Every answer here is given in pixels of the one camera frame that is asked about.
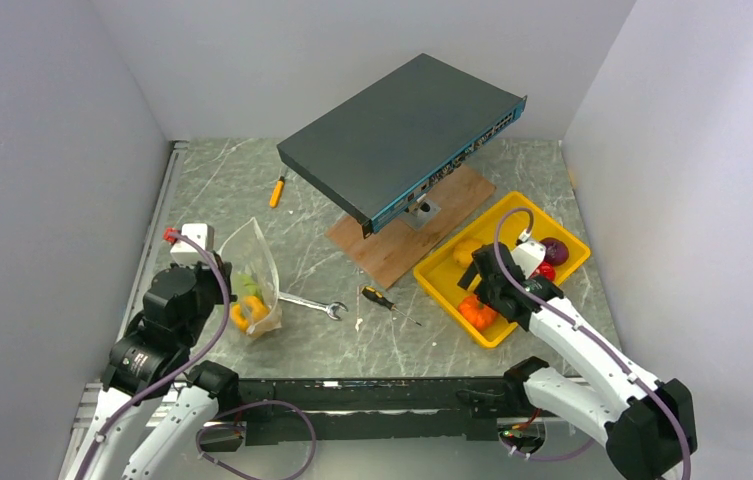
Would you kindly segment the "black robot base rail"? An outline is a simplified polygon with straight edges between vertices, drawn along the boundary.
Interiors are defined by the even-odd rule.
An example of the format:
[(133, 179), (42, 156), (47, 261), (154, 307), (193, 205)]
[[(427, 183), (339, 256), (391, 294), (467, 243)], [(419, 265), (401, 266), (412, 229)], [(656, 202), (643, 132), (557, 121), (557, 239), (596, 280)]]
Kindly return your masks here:
[(499, 376), (243, 379), (238, 393), (241, 410), (226, 406), (197, 446), (223, 453), (311, 439), (495, 441), (521, 426), (534, 448), (551, 416), (510, 399)]

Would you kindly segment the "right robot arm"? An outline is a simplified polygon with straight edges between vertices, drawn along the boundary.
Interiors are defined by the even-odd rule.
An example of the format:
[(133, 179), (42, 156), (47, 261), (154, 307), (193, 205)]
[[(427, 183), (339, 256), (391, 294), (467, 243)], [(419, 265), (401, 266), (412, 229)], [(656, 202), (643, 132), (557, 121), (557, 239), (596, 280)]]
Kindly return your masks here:
[(549, 279), (523, 277), (505, 244), (484, 245), (471, 258), (459, 286), (476, 280), (476, 300), (544, 341), (584, 380), (575, 383), (528, 358), (503, 375), (507, 409), (526, 415), (539, 408), (569, 422), (602, 445), (626, 479), (661, 479), (675, 467), (691, 478), (697, 449), (691, 391), (623, 355)]

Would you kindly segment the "clear polka dot zip bag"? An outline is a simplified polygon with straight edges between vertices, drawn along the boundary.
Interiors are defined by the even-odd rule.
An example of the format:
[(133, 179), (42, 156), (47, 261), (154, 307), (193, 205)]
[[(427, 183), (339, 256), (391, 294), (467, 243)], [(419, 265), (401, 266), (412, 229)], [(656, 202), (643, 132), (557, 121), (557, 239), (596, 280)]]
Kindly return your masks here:
[(232, 322), (251, 339), (282, 327), (278, 269), (258, 221), (251, 218), (223, 243), (222, 259), (232, 265)]

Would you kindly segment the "yellow bell pepper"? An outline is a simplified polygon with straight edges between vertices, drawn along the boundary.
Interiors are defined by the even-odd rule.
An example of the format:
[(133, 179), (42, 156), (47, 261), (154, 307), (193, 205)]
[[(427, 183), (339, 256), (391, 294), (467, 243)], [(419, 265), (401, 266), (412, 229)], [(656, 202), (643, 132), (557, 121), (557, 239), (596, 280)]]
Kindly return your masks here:
[(263, 320), (270, 313), (263, 300), (255, 295), (241, 297), (230, 310), (230, 319), (242, 333), (247, 333), (257, 322)]

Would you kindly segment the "small orange pumpkin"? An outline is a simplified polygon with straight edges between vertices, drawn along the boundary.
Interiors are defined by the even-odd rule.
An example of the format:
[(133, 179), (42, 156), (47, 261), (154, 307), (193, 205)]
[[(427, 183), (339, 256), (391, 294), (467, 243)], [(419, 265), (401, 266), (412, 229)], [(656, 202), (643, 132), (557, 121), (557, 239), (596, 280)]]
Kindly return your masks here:
[(489, 328), (499, 314), (484, 304), (476, 295), (469, 295), (457, 307), (462, 317), (477, 331)]

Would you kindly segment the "green cabbage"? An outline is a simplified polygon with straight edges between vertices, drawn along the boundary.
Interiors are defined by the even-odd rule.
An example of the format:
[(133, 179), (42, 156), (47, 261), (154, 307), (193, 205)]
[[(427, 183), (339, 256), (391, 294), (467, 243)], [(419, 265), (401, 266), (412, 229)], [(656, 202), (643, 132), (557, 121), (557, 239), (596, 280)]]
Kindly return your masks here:
[(259, 300), (263, 300), (262, 289), (252, 275), (247, 273), (238, 273), (235, 276), (235, 280), (246, 292), (246, 296), (254, 296)]

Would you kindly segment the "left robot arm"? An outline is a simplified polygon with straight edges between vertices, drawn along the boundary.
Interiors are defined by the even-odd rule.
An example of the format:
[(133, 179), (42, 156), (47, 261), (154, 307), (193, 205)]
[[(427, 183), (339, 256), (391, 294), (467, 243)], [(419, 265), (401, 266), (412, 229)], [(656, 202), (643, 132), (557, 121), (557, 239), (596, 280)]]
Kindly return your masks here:
[[(112, 347), (90, 426), (67, 471), (69, 479), (141, 479), (159, 469), (188, 425), (224, 420), (239, 406), (237, 375), (190, 353), (216, 306), (235, 295), (232, 266), (214, 256), (156, 274), (143, 307)], [(142, 435), (177, 376), (187, 372), (186, 399), (176, 417)]]

